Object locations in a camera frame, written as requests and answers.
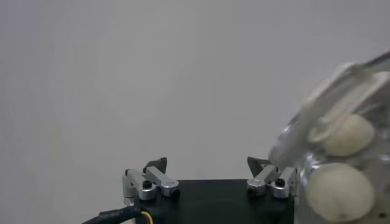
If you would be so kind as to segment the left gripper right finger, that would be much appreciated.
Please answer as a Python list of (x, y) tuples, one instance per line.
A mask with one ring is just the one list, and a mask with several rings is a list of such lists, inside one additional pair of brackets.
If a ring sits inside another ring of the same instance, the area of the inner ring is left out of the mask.
[(247, 194), (251, 198), (271, 193), (274, 198), (288, 198), (296, 195), (297, 169), (279, 168), (266, 159), (247, 158), (247, 165), (253, 175), (247, 180)]

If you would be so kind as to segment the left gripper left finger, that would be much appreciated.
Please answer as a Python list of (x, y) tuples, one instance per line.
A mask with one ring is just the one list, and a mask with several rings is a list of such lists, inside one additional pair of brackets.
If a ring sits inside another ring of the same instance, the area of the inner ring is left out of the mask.
[(149, 161), (142, 170), (127, 169), (122, 176), (124, 204), (133, 206), (155, 201), (158, 197), (177, 200), (179, 181), (166, 175), (167, 157)]

